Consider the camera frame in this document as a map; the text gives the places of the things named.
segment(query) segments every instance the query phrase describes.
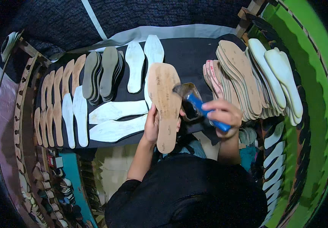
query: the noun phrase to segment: green board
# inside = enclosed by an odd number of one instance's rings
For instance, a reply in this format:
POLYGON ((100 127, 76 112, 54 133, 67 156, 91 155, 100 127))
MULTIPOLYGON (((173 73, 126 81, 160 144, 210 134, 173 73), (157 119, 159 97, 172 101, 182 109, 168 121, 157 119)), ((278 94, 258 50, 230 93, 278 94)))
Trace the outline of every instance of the green board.
MULTIPOLYGON (((328 68, 328 34, 312 7, 304 0, 285 0, 285 5, 293 12, 307 29, 319 49, 328 68)), ((303 227, 328 191, 328 80, 312 43, 292 15, 281 5, 268 5, 262 14, 276 30, 284 45, 295 61, 301 76, 302 86, 306 92, 308 113, 310 116, 310 162, 307 169, 306 184, 299 198, 299 205, 289 220, 287 227, 303 227)), ((265 40, 263 35, 252 29, 250 38, 265 40)), ((285 121, 287 142, 284 152, 286 170, 284 172, 283 190, 272 218, 266 223, 276 227, 287 207, 289 194, 295 178, 297 162, 297 136, 295 127, 285 121)))

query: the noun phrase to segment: right hand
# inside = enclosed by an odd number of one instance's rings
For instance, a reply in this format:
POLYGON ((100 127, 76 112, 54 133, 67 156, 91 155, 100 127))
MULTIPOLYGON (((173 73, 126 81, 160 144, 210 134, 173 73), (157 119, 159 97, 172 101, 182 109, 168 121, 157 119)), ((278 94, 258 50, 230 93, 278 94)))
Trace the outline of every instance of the right hand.
POLYGON ((216 110, 207 114, 210 120, 216 120, 231 126, 228 132, 216 128, 216 134, 222 139, 230 139, 236 135, 241 126, 242 111, 224 99, 213 100, 202 105, 203 110, 216 110))

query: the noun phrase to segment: shelf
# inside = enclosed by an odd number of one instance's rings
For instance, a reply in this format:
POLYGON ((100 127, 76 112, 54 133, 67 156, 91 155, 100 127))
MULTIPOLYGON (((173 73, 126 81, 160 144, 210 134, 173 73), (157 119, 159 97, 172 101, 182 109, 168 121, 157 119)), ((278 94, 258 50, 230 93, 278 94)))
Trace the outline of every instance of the shelf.
POLYGON ((59 153, 62 156, 64 167, 62 170, 65 173, 65 178, 71 181, 73 186, 73 194, 75 197, 75 205, 79 205, 81 208, 81 214, 83 215, 83 221, 91 221, 94 228, 98 228, 98 225, 94 219, 94 216, 89 208, 89 204, 85 197, 85 191, 80 180, 79 167, 77 162, 77 156, 75 153, 59 153))

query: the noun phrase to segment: left hand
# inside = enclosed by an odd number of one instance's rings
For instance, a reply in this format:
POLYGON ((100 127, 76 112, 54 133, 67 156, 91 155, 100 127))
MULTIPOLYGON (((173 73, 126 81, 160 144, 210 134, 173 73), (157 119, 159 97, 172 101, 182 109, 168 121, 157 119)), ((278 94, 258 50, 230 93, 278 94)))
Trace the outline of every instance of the left hand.
MULTIPOLYGON (((181 116, 185 115, 183 110, 179 111, 181 116)), ((180 129, 181 119, 178 118, 177 132, 180 129)), ((148 117, 146 118, 145 130, 143 133, 143 138, 146 139, 151 144, 156 144, 159 134, 159 113, 156 109, 154 103, 152 103, 150 110, 148 111, 148 117)))

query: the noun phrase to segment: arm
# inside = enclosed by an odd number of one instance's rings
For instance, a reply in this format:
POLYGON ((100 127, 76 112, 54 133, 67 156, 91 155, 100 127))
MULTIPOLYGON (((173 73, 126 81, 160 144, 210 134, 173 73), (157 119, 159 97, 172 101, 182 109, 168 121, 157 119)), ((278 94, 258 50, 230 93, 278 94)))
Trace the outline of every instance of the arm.
POLYGON ((207 115, 210 120, 220 121, 231 126, 228 132, 216 129, 217 136, 222 138, 217 161, 227 165, 240 164, 239 127, 242 119, 241 110, 223 99, 207 102, 203 104, 202 108, 216 110, 207 115))
MULTIPOLYGON (((179 114, 184 116, 185 113, 180 110, 179 114)), ((180 128, 181 119, 178 118, 177 132, 180 128)), ((129 171, 127 173, 126 180, 139 180, 142 181, 143 177, 150 169, 152 154, 159 133, 159 114, 156 106, 152 104, 148 111, 148 117, 146 118, 145 130, 143 136, 137 146, 134 159, 131 163, 129 171)))

